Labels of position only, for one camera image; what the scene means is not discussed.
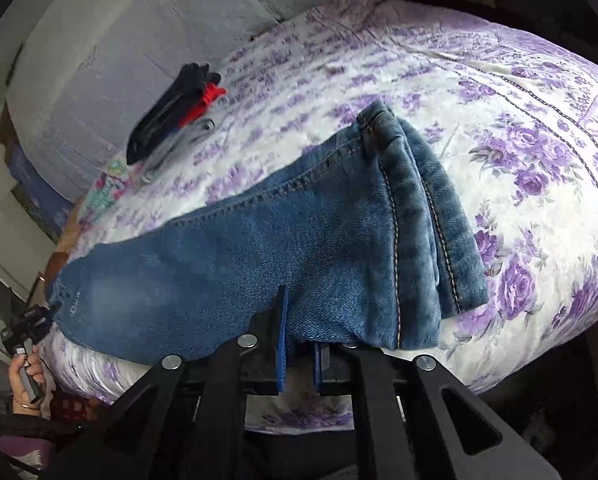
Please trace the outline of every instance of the red clip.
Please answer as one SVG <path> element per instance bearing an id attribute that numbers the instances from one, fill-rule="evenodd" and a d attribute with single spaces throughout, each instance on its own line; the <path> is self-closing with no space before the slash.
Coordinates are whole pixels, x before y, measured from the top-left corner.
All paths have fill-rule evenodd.
<path id="1" fill-rule="evenodd" d="M 215 85 L 214 83 L 208 83 L 205 86 L 205 92 L 202 95 L 199 102 L 197 104 L 195 104 L 194 106 L 192 106 L 188 110 L 188 113 L 186 113 L 184 115 L 183 119 L 181 119 L 179 121 L 179 127 L 182 128 L 183 126 L 186 126 L 186 124 L 189 124 L 192 121 L 197 120 L 199 117 L 201 117 L 203 114 L 205 114 L 208 111 L 208 108 L 209 108 L 210 104 L 212 103 L 212 101 L 214 101 L 216 98 L 224 95 L 225 93 L 226 93 L 225 88 L 220 88 L 217 85 Z"/>

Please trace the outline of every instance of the gold bangle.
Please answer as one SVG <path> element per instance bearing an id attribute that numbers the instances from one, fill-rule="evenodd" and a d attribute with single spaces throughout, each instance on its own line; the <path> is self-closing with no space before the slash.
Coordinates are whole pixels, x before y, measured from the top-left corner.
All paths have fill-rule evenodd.
<path id="1" fill-rule="evenodd" d="M 22 406 L 23 408 L 25 408 L 26 410 L 33 410 L 34 412 L 40 412 L 41 408 L 34 408 L 32 406 L 27 406 L 26 404 L 19 402 L 18 400 L 15 399 L 15 402 L 19 405 Z"/>

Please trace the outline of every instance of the floral bedsheet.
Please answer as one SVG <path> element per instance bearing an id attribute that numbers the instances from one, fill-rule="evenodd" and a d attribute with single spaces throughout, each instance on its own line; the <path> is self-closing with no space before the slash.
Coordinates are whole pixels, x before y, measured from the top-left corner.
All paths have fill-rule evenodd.
<path id="1" fill-rule="evenodd" d="M 246 190 L 381 98 L 447 170 L 490 289 L 487 305 L 442 323 L 429 353 L 482 392 L 598 320 L 598 66 L 461 12 L 335 0 L 234 52 L 221 73 L 231 109 L 220 127 L 188 163 L 121 197 L 72 257 Z M 108 402 L 146 369 L 56 328 L 44 352 L 61 383 Z M 248 401 L 248 428 L 352 427 L 348 398 L 317 397 L 302 367 L 289 381 L 277 399 Z"/>

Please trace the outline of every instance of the metal bolt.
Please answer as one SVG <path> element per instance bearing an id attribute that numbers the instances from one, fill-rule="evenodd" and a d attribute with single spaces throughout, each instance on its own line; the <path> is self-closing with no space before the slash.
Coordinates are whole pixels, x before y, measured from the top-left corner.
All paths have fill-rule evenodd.
<path id="1" fill-rule="evenodd" d="M 244 334 L 240 335 L 239 339 L 237 339 L 237 344 L 242 348 L 252 348 L 258 339 L 253 334 Z"/>
<path id="2" fill-rule="evenodd" d="M 432 357 L 431 355 L 420 355 L 416 358 L 416 367 L 420 370 L 429 372 L 430 370 L 434 370 L 435 366 L 436 361 L 434 360 L 434 357 Z"/>
<path id="3" fill-rule="evenodd" d="M 179 357 L 178 355 L 170 354 L 166 355 L 161 360 L 161 366 L 163 366 L 166 370 L 176 370 L 181 366 L 182 362 L 183 361 L 181 360 L 181 357 Z"/>

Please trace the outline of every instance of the folded blue jeans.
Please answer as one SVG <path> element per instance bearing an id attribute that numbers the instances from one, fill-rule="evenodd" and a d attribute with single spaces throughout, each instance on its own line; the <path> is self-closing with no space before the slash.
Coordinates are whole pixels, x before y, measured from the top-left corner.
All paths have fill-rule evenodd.
<path id="1" fill-rule="evenodd" d="M 246 192 L 95 246 L 48 285 L 67 338 L 130 361 L 195 359 L 289 286 L 287 336 L 389 349 L 437 343 L 488 300 L 461 203 L 427 143 L 373 102 Z"/>

